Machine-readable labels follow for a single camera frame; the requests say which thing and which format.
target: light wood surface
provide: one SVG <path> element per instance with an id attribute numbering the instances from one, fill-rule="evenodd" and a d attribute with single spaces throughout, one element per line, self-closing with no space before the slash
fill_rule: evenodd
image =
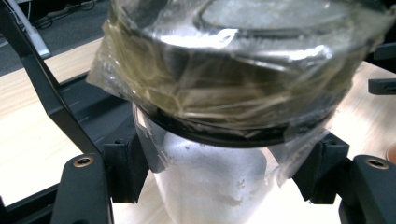
<path id="1" fill-rule="evenodd" d="M 100 40 L 93 41 L 46 63 L 58 80 L 66 80 L 89 70 L 99 44 Z M 396 143 L 396 97 L 367 91 L 369 78 L 390 77 L 396 76 L 363 63 L 352 90 L 339 105 L 331 131 L 350 144 L 349 158 L 362 153 L 384 158 L 385 150 Z M 0 77 L 0 195 L 5 204 L 58 183 L 64 164 L 78 154 L 47 117 L 24 69 Z M 339 199 L 335 205 L 304 203 L 290 182 L 280 193 L 281 199 L 259 215 L 260 223 L 339 223 Z M 116 223 L 172 223 L 152 174 L 139 203 L 115 204 L 114 213 Z"/>

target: metal screw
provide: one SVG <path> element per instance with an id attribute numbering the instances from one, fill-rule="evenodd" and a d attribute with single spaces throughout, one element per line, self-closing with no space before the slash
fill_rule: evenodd
<path id="1" fill-rule="evenodd" d="M 89 166 L 93 163 L 93 157 L 82 157 L 73 162 L 73 165 L 77 168 Z"/>
<path id="2" fill-rule="evenodd" d="M 376 169 L 387 170 L 389 168 L 389 165 L 376 159 L 367 159 L 366 163 Z"/>

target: plastic wrap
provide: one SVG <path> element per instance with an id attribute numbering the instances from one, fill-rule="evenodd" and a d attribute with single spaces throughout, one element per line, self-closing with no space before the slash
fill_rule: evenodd
<path id="1" fill-rule="evenodd" d="M 155 106 L 231 130 L 331 114 L 394 22 L 394 13 L 363 0 L 114 0 L 112 6 L 88 81 L 144 110 Z"/>
<path id="2" fill-rule="evenodd" d="M 286 144 L 228 148 L 170 133 L 136 105 L 134 121 L 166 211 L 180 224 L 239 224 L 257 213 L 265 217 L 268 211 L 261 207 L 268 206 L 267 196 L 295 174 L 327 133 L 321 124 Z"/>

